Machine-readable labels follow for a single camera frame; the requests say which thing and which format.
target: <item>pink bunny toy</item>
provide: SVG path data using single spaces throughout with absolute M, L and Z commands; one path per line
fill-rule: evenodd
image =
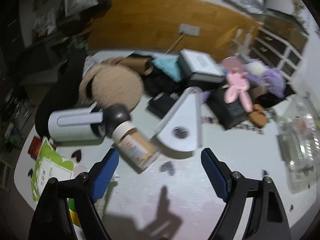
M 240 102 L 246 112 L 252 112 L 252 101 L 247 90 L 250 88 L 248 80 L 244 77 L 246 73 L 238 73 L 238 68 L 233 68 L 232 73 L 227 74 L 227 81 L 230 87 L 224 94 L 224 102 L 230 104 L 239 96 Z

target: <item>blue gripper pad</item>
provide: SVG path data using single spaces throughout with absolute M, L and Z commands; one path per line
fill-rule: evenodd
M 222 200 L 226 202 L 229 196 L 227 182 L 206 149 L 201 152 L 201 164 L 207 173 L 217 197 L 222 198 Z
M 110 149 L 107 155 L 108 154 L 110 154 L 109 159 L 102 167 L 101 172 L 98 174 L 92 185 L 91 199 L 93 203 L 96 203 L 98 199 L 103 198 L 119 163 L 119 153 L 115 149 Z

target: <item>metal bolt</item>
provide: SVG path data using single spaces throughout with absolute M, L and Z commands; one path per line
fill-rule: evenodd
M 233 176 L 235 179 L 239 179 L 239 178 L 241 177 L 241 174 L 240 174 L 240 172 L 238 172 L 238 171 L 234 171 L 234 172 L 232 173 L 232 176 Z
M 173 129 L 173 134 L 175 137 L 179 139 L 185 139 L 188 137 L 188 130 L 184 127 L 175 127 Z
M 85 179 L 86 177 L 88 177 L 88 173 L 87 172 L 81 172 L 79 174 L 83 179 Z
M 56 179 L 56 178 L 50 178 L 50 179 L 48 179 L 48 183 L 51 183 L 51 184 L 53 184 L 53 183 L 55 183 L 55 182 L 57 182 L 58 180 Z
M 268 184 L 272 183 L 272 179 L 271 179 L 270 177 L 264 177 L 264 180 L 265 180 Z

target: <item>bottle label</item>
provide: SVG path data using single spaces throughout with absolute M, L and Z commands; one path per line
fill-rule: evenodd
M 130 134 L 124 137 L 122 142 L 119 143 L 119 147 L 136 164 L 143 162 L 145 155 L 148 153 Z

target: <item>wooden board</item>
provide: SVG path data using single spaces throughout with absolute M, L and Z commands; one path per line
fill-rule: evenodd
M 246 34 L 260 26 L 253 18 L 201 0 L 112 0 L 110 11 L 90 27 L 89 47 L 166 51 L 180 37 L 181 23 L 199 26 L 200 35 L 184 36 L 175 51 L 203 51 L 216 60 L 226 57 L 237 29 Z

